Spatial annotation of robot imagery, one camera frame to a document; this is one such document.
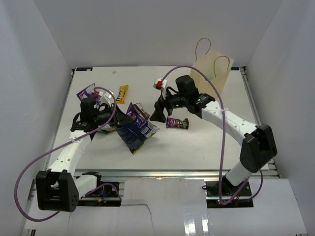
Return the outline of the large blue purple snack bag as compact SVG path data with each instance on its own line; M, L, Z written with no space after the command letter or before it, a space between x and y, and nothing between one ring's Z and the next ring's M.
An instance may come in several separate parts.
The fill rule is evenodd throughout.
M135 154L144 145L144 142L152 137L159 130L157 126L140 116L135 104L128 106L126 115L131 118L131 122L117 126L116 132L124 141L132 154Z

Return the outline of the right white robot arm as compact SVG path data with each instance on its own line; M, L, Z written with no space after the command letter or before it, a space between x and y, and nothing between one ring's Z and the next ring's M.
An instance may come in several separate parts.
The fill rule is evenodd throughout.
M176 90L169 87L164 79L155 80L153 87L160 90L161 95L150 120L165 123L165 111L171 115L174 109L187 108L190 113L216 125L234 138L241 146L239 162L221 177L218 184L218 191L234 196L246 179L277 155L272 128L266 124L248 122L224 110L215 98L200 93L188 75L177 78L175 82Z

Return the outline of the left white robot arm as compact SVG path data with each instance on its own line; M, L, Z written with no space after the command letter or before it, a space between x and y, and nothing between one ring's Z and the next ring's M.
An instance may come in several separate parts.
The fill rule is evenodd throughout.
M133 121L114 105L99 106L95 98L82 99L80 109L73 119L68 144L62 147L56 161L46 171L36 175L40 210L73 212L80 198L101 195L104 184L97 180L96 174L76 177L77 164L99 128L121 127Z

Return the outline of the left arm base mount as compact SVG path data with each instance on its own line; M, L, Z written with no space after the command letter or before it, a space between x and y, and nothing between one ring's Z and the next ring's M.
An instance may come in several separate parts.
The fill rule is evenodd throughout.
M74 177L80 194L80 207L120 207L120 183L102 179L101 173L85 172Z

